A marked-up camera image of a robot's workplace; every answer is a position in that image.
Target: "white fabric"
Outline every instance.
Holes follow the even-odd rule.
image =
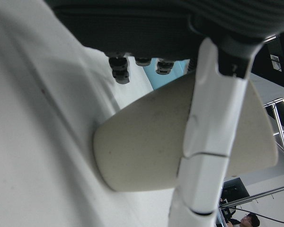
[[[152,90],[132,67],[116,84],[43,1],[0,0],[0,227],[167,225],[172,190],[114,192],[91,155],[93,131]]]

